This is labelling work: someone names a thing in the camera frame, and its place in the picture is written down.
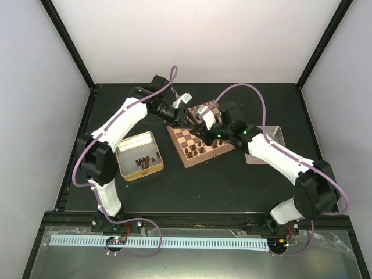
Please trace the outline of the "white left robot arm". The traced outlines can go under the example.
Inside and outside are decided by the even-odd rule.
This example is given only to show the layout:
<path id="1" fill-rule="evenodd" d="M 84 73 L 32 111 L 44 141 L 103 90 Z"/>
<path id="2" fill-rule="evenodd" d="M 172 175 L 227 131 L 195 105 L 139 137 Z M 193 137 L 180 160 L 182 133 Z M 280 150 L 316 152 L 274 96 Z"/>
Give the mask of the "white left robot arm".
<path id="1" fill-rule="evenodd" d="M 115 151 L 128 132 L 148 114 L 153 114 L 170 126 L 184 125 L 187 103 L 191 94 L 184 93 L 167 103 L 164 93 L 173 88 L 173 79 L 155 76 L 147 88 L 135 87 L 118 111 L 100 128 L 90 134 L 82 134 L 77 140 L 78 159 L 71 180 L 78 188 L 90 188 L 105 216 L 104 225 L 112 232 L 120 231 L 125 218 L 117 195 L 115 176 L 119 166 Z"/>

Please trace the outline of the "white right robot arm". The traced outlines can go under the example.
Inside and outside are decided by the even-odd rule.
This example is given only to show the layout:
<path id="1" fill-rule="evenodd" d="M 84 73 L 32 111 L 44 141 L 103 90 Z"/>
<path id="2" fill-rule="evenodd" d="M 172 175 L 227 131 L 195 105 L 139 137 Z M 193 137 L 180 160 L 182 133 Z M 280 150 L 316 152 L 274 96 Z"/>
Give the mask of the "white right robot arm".
<path id="1" fill-rule="evenodd" d="M 218 116 L 206 105 L 199 105 L 196 116 L 201 123 L 192 133 L 205 144 L 226 140 L 266 162 L 294 186 L 294 196 L 275 205 L 265 218 L 264 227 L 268 233 L 278 234 L 285 224 L 296 219 L 314 220 L 340 199 L 329 163 L 303 158 L 275 142 L 264 133 L 263 127 L 246 124 L 234 102 L 222 103 Z"/>

